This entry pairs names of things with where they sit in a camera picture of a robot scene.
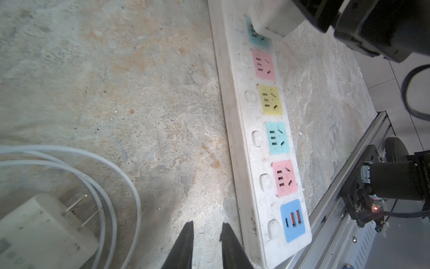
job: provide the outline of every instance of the wire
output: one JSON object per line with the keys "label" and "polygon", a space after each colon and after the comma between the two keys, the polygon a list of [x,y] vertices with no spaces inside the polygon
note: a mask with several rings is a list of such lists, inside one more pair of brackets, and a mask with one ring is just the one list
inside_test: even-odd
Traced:
{"label": "wire", "polygon": [[[398,199],[396,199],[395,201],[394,201],[394,204],[393,204],[393,206],[392,206],[392,208],[391,208],[391,210],[390,210],[390,212],[392,212],[393,210],[394,210],[394,208],[396,207],[396,205],[397,205],[397,202],[398,202],[399,200]],[[388,216],[387,217],[387,219],[385,220],[385,222],[388,222],[388,220],[390,219],[390,216]]]}
{"label": "wire", "polygon": [[411,83],[412,78],[416,74],[420,73],[421,71],[424,71],[424,70],[429,69],[429,68],[430,68],[430,65],[421,65],[421,66],[414,68],[405,77],[405,80],[403,81],[402,88],[401,88],[402,101],[403,101],[403,104],[405,105],[406,110],[412,116],[420,118],[420,119],[425,120],[425,121],[430,121],[430,114],[422,113],[422,112],[419,112],[418,110],[411,108],[410,105],[408,104],[408,98],[407,98],[406,94],[408,92],[409,84]]}
{"label": "wire", "polygon": [[[67,166],[70,166],[70,165],[68,165],[66,162],[63,162],[62,160],[60,160],[60,159],[58,159],[58,158],[55,158],[55,157],[53,157],[53,156],[51,156],[51,155],[49,155],[49,154],[45,154],[45,153],[42,153],[42,152],[23,152],[23,153],[25,153],[25,154],[27,154],[27,155],[32,155],[32,156],[36,156],[36,157],[41,157],[41,158],[44,158],[44,159],[46,159],[46,160],[49,160],[49,161],[53,161],[53,162],[56,162],[56,163],[59,163],[59,164],[64,164],[64,165],[67,165]],[[86,182],[86,178],[84,178],[84,177],[81,177],[80,175],[76,175],[82,182]],[[88,188],[88,187],[90,187],[90,188],[92,188],[92,189],[94,189],[93,187],[92,187],[92,185],[89,183],[89,184],[85,184],[85,186]],[[95,203],[97,204],[97,208],[101,208],[102,207],[102,204],[101,204],[101,202],[98,202],[98,201],[100,201],[100,198],[98,198],[98,195],[96,195],[96,196],[94,196],[94,193],[95,194],[97,194],[95,191],[94,191],[94,193],[90,190],[90,192],[91,192],[91,194],[92,194],[92,196],[93,196],[93,198],[94,198],[94,200],[95,200]],[[106,221],[105,221],[105,216],[104,216],[104,211],[102,210],[102,211],[100,211],[100,213],[99,213],[99,216],[100,216],[100,239],[99,239],[99,247],[98,247],[98,249],[97,249],[97,253],[96,253],[96,255],[95,255],[95,258],[94,258],[94,261],[93,261],[93,263],[92,263],[92,267],[91,267],[91,269],[96,269],[97,268],[97,265],[98,265],[98,263],[99,263],[99,261],[100,261],[100,257],[101,257],[101,253],[102,253],[102,251],[103,251],[103,246],[104,246],[104,238],[105,238],[105,233],[106,233]],[[111,253],[112,253],[112,256],[113,256],[113,251],[115,250],[115,246],[114,246],[114,244],[111,244],[111,249],[109,250],[109,255],[108,255],[108,258],[109,258],[109,256],[111,256]]]}
{"label": "wire", "polygon": [[[133,241],[132,241],[132,244],[130,246],[130,250],[129,250],[128,254],[127,254],[127,257],[125,258],[124,263],[121,266],[121,269],[125,269],[127,267],[128,263],[131,260],[131,257],[133,255],[134,250],[136,249],[137,240],[138,240],[138,236],[139,236],[139,233],[140,233],[141,221],[142,221],[141,220],[142,219],[142,206],[141,206],[141,202],[140,202],[140,197],[139,197],[137,189],[133,185],[131,179],[117,165],[115,165],[111,161],[109,161],[109,160],[107,160],[107,159],[105,159],[105,158],[103,158],[101,156],[98,156],[97,154],[94,154],[92,152],[88,152],[88,151],[85,151],[85,150],[82,150],[82,149],[78,149],[78,148],[70,148],[70,147],[55,146],[55,145],[2,146],[0,148],[0,155],[17,153],[17,152],[27,153],[28,154],[28,152],[32,152],[32,151],[56,151],[56,152],[68,152],[68,153],[75,153],[75,154],[85,155],[87,157],[91,157],[93,159],[96,159],[96,160],[98,160],[98,161],[100,161],[100,162],[102,162],[102,163],[110,166],[111,168],[113,168],[116,172],[118,172],[123,177],[123,179],[125,180],[125,182],[129,185],[129,187],[130,187],[130,189],[132,191],[132,194],[134,196],[134,199],[135,199],[135,202],[136,202],[136,214],[137,214],[136,230],[135,230],[135,234],[134,234],[134,237],[133,237]],[[94,183],[92,185],[96,189],[98,187],[100,187],[97,184],[97,182],[95,182],[89,176],[87,176],[86,174],[84,174],[84,173],[80,172],[79,170],[76,170],[76,169],[74,169],[74,168],[72,168],[72,167],[70,167],[68,165],[61,164],[61,163],[56,163],[56,162],[52,162],[52,161],[39,161],[39,160],[23,160],[23,161],[28,161],[28,162],[30,162],[30,161],[31,162],[35,162],[35,161],[37,161],[37,162],[45,162],[43,165],[49,165],[49,166],[59,167],[59,168],[71,171],[75,175],[79,174],[81,177],[83,177],[87,181],[91,182],[91,184]],[[100,194],[102,195],[102,197],[105,198],[105,200],[107,199],[106,202],[107,202],[108,208],[109,208],[109,203],[110,203],[109,197],[107,196],[107,194],[104,192],[104,190],[101,187],[100,187],[100,190],[99,189],[97,189],[97,190],[100,192]],[[114,227],[114,225],[116,227],[116,225],[117,225],[117,223],[116,223],[116,215],[115,215],[114,210],[112,212],[113,212],[113,214],[111,214],[111,217],[115,218],[115,221],[112,222],[112,227]],[[116,234],[115,234],[115,237],[113,238],[113,241],[112,241],[112,244],[114,244],[114,243],[116,243]],[[110,266],[110,261],[111,261],[111,259],[106,262],[106,265],[104,267],[105,269],[107,269]]]}
{"label": "wire", "polygon": [[369,213],[365,215],[364,217],[360,218],[359,220],[368,223],[372,220],[379,219],[383,216],[392,216],[395,218],[420,218],[420,217],[427,217],[430,216],[430,210],[427,211],[418,211],[418,212],[410,212],[410,213],[397,213],[397,212],[389,212],[389,211],[376,211],[374,213]]}

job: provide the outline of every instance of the power strip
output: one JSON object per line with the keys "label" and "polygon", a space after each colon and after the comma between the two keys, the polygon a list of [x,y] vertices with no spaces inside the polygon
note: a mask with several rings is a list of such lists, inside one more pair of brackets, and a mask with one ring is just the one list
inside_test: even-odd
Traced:
{"label": "power strip", "polygon": [[237,1],[209,13],[245,252],[272,269],[312,234],[274,48]]}

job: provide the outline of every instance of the power adapter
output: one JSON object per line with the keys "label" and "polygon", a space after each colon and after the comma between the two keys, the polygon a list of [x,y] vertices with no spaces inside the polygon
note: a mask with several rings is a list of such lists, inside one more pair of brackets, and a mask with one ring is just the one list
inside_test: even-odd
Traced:
{"label": "power adapter", "polygon": [[98,240],[70,209],[50,194],[39,194],[1,219],[1,268],[79,269]]}

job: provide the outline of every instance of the white cable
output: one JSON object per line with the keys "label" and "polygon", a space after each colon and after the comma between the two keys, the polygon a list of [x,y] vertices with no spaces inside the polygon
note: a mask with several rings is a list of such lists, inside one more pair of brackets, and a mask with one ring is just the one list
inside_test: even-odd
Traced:
{"label": "white cable", "polygon": [[[109,199],[108,195],[106,194],[106,192],[103,190],[103,188],[96,182],[94,181],[91,177],[89,177],[88,175],[82,173],[81,171],[69,166],[69,165],[64,165],[64,164],[59,164],[53,161],[41,161],[41,160],[14,160],[14,161],[0,161],[0,167],[4,167],[4,166],[16,166],[16,165],[45,165],[45,166],[53,166],[53,167],[58,167],[64,170],[67,170],[69,172],[72,172],[73,174],[75,174],[79,179],[80,178],[84,178],[84,180],[82,180],[82,182],[85,184],[85,186],[88,187],[88,185],[92,185],[99,193],[100,195],[103,197],[103,199],[106,202],[107,208],[109,209],[109,213],[111,214],[112,217],[112,240],[115,239],[115,242],[113,241],[111,244],[111,247],[113,246],[113,248],[115,249],[115,244],[116,244],[116,238],[117,238],[117,219],[116,219],[116,215],[115,215],[115,210],[114,207],[111,203],[111,200]],[[96,201],[98,200],[98,202],[96,202],[97,204],[100,203],[100,207],[101,207],[101,202],[100,202],[100,198],[98,198],[97,192],[95,192],[93,187],[89,187],[88,190],[91,192],[91,194],[93,195],[93,197],[97,197]],[[109,253],[108,259],[106,261],[105,264],[105,268],[109,268],[109,266],[111,265],[111,261],[112,261],[112,257],[113,257],[113,252]]]}
{"label": "white cable", "polygon": [[5,148],[4,147],[0,148],[0,155],[10,154],[10,153],[14,153],[14,152],[27,152],[27,151],[56,151],[56,152],[69,152],[69,153],[85,155],[85,156],[91,157],[93,159],[96,159],[96,160],[110,166],[111,168],[113,168],[115,171],[117,171],[123,177],[125,182],[130,186],[130,189],[132,190],[132,193],[133,193],[133,196],[134,196],[134,199],[136,202],[136,214],[137,214],[136,230],[135,230],[135,234],[133,237],[133,242],[132,242],[132,245],[130,247],[129,253],[127,254],[127,257],[126,257],[123,265],[121,266],[121,269],[125,269],[127,267],[128,263],[130,262],[131,257],[133,255],[133,252],[136,248],[138,236],[140,233],[140,226],[141,226],[141,222],[142,222],[142,206],[141,206],[141,202],[140,202],[140,197],[139,197],[137,189],[133,185],[133,182],[131,181],[131,179],[117,165],[115,165],[111,161],[109,161],[109,160],[107,160],[101,156],[98,156],[97,154],[94,154],[92,152],[88,152],[88,151],[85,151],[82,149],[77,149],[77,148],[70,148],[70,147],[63,147],[63,146],[52,146],[52,145],[28,145],[28,146],[13,146],[13,147],[8,146]]}
{"label": "white cable", "polygon": [[[64,164],[64,165],[70,166],[68,163],[63,162],[62,160],[55,158],[49,154],[43,153],[43,152],[23,152],[23,153],[25,153],[27,155],[41,157],[41,158],[44,158],[46,160],[53,161],[53,162],[56,162],[59,164]],[[100,198],[98,197],[97,193],[95,192],[95,189],[93,188],[93,186],[90,183],[86,184],[85,183],[86,179],[84,177],[81,177],[79,175],[76,175],[76,176],[85,184],[85,186],[88,188],[88,190],[90,190],[89,188],[94,190],[94,192],[92,192],[91,190],[90,190],[90,192],[91,192],[91,194],[95,200],[95,203],[97,204],[97,208],[103,209],[103,205],[100,202]],[[99,216],[100,216],[100,239],[99,239],[100,242],[99,242],[97,253],[95,254],[95,258],[94,258],[94,261],[92,263],[91,269],[97,269],[98,263],[100,262],[101,253],[102,253],[103,247],[104,247],[104,238],[106,236],[106,218],[104,216],[103,210],[100,211]],[[113,245],[111,244],[111,249],[109,250],[108,256],[114,255],[115,246],[113,246],[113,248],[112,248],[112,246]]]}

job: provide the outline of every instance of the concrete floor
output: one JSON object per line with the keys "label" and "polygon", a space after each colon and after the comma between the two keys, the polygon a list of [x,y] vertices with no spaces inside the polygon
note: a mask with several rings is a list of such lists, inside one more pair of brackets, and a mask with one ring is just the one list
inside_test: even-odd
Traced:
{"label": "concrete floor", "polygon": [[[303,23],[275,46],[312,212],[376,113],[354,56],[332,32]],[[160,268],[189,220],[193,267],[222,267],[222,222],[239,237],[240,223],[205,0],[0,0],[0,59],[1,144],[83,148],[134,181],[144,214],[129,268]],[[110,195],[119,268],[134,232],[129,189],[92,160],[55,156]],[[37,193],[66,205],[86,193],[53,169],[0,175],[0,217]],[[75,213],[83,220],[94,210],[88,200]],[[89,226],[98,233],[97,220]]]}

